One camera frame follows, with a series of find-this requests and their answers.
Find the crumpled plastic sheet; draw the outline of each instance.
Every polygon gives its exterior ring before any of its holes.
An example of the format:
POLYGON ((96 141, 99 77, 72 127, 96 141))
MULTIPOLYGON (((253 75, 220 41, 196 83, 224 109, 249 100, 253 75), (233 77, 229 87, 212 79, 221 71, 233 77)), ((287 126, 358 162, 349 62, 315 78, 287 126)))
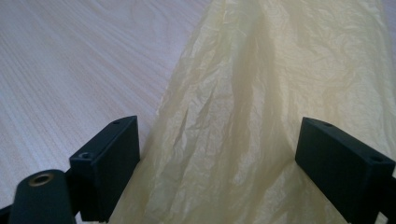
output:
POLYGON ((294 161, 302 117, 396 159, 381 2, 214 0, 112 223, 345 223, 294 161))

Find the translucent yellow material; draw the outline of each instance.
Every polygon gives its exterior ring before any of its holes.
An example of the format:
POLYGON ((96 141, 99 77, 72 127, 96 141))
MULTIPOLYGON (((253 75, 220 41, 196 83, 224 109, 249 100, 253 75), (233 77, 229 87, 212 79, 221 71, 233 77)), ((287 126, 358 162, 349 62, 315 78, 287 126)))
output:
POLYGON ((345 223, 294 161, 302 117, 396 159, 380 1, 214 0, 113 223, 345 223))

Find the wooden table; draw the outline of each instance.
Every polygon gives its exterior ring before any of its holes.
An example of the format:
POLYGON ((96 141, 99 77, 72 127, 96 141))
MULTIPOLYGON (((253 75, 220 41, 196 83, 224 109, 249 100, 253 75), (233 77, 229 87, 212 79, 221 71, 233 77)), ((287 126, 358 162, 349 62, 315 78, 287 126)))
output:
MULTIPOLYGON (((0 208, 114 119, 137 115, 142 147, 209 2, 1 1, 0 208)), ((396 39, 396 1, 384 9, 396 39)))

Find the yellow plastic bag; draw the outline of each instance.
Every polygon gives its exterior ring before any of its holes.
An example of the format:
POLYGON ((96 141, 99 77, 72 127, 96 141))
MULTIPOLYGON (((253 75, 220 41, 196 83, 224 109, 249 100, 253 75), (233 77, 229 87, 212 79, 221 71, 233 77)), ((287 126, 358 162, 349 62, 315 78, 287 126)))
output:
POLYGON ((294 161, 302 117, 396 158, 375 0, 214 0, 186 47, 113 223, 343 223, 294 161))

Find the table surface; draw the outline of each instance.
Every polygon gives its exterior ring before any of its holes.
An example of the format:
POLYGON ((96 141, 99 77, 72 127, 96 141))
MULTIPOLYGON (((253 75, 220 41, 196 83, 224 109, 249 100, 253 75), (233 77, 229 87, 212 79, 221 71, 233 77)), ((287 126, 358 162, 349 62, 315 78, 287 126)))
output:
MULTIPOLYGON (((209 3, 2 1, 0 208, 26 176, 66 171, 68 158, 114 119, 137 115, 142 147, 209 3)), ((396 1, 383 4, 396 43, 396 1)))

